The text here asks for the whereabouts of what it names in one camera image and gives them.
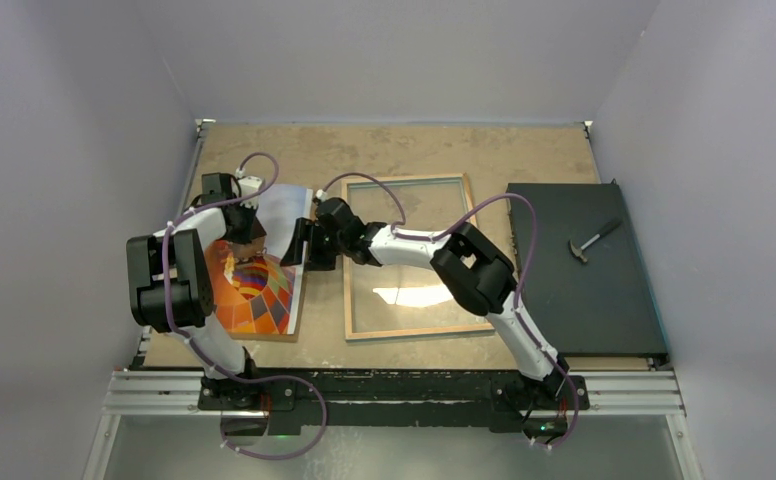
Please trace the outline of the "hot air balloon photo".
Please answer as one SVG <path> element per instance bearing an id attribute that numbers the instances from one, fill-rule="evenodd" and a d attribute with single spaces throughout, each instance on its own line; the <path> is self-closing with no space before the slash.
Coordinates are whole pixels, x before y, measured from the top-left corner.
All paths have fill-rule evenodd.
<path id="1" fill-rule="evenodd" d="M 296 220 L 311 214 L 313 193 L 276 184 L 261 196 L 265 236 L 249 246 L 218 240 L 205 249 L 215 315 L 238 340 L 293 341 L 302 310 L 304 267 L 284 266 Z"/>

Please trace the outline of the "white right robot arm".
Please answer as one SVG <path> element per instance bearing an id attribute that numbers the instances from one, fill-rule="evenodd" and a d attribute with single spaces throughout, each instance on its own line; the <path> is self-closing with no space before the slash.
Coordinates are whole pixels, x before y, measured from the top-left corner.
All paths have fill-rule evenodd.
<path id="1" fill-rule="evenodd" d="M 460 307 L 494 327 L 533 404 L 548 407 L 563 396 L 568 368 L 531 319 L 514 264 L 472 223 L 461 220 L 439 232 L 407 230 L 364 222 L 339 197 L 319 200 L 314 218 L 296 221 L 281 263 L 330 271 L 339 256 L 363 266 L 434 272 Z"/>

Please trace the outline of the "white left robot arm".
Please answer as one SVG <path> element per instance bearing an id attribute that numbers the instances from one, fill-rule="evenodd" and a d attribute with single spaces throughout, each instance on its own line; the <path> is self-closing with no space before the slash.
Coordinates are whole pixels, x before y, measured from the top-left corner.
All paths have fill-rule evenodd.
<path id="1" fill-rule="evenodd" d="M 205 396 L 248 409 L 261 399 L 262 382 L 248 351 L 215 316 L 205 252 L 219 240 L 249 245 L 262 235 L 258 197 L 268 186 L 243 172 L 205 174 L 201 184 L 176 221 L 127 241 L 130 309 L 138 325 L 186 344 L 202 364 Z"/>

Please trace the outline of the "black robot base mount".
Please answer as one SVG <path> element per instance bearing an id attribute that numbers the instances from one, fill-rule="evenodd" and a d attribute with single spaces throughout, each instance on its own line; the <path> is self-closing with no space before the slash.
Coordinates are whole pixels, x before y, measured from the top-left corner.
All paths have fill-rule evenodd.
<path id="1" fill-rule="evenodd" d="M 565 431 L 590 408 L 581 376 L 551 388 L 516 370 L 262 368 L 259 383 L 200 381 L 198 408 L 257 414 L 271 435 L 304 426 L 475 427 L 492 433 Z"/>

